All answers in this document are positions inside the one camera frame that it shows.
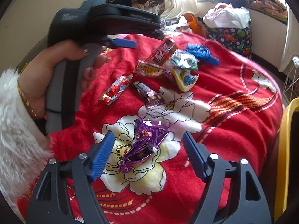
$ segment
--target white fur sleeve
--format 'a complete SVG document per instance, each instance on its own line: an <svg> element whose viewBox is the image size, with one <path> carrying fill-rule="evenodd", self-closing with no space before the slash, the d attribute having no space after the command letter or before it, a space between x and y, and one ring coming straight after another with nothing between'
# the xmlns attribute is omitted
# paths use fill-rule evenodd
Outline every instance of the white fur sleeve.
<svg viewBox="0 0 299 224"><path fill-rule="evenodd" d="M23 104L17 80L18 73L13 69L0 77L0 190L14 210L17 198L52 156L49 140Z"/></svg>

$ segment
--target red bedsheet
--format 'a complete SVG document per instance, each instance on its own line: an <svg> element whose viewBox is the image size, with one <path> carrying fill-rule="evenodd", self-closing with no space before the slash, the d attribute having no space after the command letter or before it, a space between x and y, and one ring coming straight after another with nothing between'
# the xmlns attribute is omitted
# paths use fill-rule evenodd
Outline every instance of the red bedsheet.
<svg viewBox="0 0 299 224"><path fill-rule="evenodd" d="M139 57L147 57L161 43L141 35L126 38L135 40L138 47L107 53L111 62L98 70L92 90L83 95L76 124L52 135L55 157L64 161L87 152L112 130L115 146L101 179L93 184L107 219L114 224L188 223L204 184L189 164L182 134L192 132L197 142L226 160L248 159L260 174L282 116L279 88L252 61L218 42L184 33L172 38L180 49L186 49L187 43L204 44L221 63L201 65L200 77L190 92L179 92L167 79L135 76L163 93L166 106L146 109L133 88L125 90L111 105L98 105L99 97L119 76L132 71ZM137 117L161 120L170 133L151 159L129 173L119 173L118 163L130 148ZM68 187L74 216L80 216L71 182ZM31 194L28 191L19 201L24 216ZM225 206L227 197L228 182L220 207Z"/></svg>

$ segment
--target hand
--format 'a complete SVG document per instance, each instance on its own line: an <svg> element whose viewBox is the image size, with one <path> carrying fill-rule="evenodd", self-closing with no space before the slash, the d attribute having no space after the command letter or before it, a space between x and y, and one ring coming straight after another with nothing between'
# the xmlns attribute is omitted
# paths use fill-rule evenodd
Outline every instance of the hand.
<svg viewBox="0 0 299 224"><path fill-rule="evenodd" d="M51 81L54 66L63 59L79 60L86 56L84 48L71 40L59 42L40 52L20 75L18 84L23 91L37 119L45 115L45 95ZM99 55L93 68L88 67L83 72L81 87L84 92L91 90L92 81L96 79L95 69L108 62L109 58Z"/></svg>

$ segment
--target metal screw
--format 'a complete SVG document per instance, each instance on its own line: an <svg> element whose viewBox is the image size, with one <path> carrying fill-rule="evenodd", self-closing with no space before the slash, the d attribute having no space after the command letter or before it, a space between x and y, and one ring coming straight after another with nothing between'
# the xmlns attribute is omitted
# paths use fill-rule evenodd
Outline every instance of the metal screw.
<svg viewBox="0 0 299 224"><path fill-rule="evenodd" d="M244 164L244 165L247 165L248 164L248 160L245 159L245 158L243 158L243 159L241 159L241 163Z"/></svg>
<svg viewBox="0 0 299 224"><path fill-rule="evenodd" d="M87 154L86 154L86 153L81 153L81 154L79 155L79 158L80 158L80 159L85 159L85 158L87 158Z"/></svg>
<svg viewBox="0 0 299 224"><path fill-rule="evenodd" d="M210 154L210 158L217 160L219 158L219 156L216 153L212 153L212 154Z"/></svg>
<svg viewBox="0 0 299 224"><path fill-rule="evenodd" d="M56 163L56 159L55 159L55 158L51 158L51 159L49 160L49 163L50 163L50 164L55 164L55 163Z"/></svg>

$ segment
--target gold bracelet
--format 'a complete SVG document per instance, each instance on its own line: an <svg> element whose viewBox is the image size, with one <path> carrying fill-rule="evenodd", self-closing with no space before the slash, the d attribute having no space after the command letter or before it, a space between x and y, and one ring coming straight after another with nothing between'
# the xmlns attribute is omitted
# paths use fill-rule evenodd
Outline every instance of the gold bracelet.
<svg viewBox="0 0 299 224"><path fill-rule="evenodd" d="M28 102L28 100L27 100L25 94L23 93L23 91L22 91L22 89L19 87L19 85L18 85L18 92L19 92L19 94L20 94L20 96L21 96L23 102L26 104L28 110L32 113L32 115L33 115L34 117L36 117L36 113L35 113L35 112L33 111L33 109L31 108L30 103Z"/></svg>

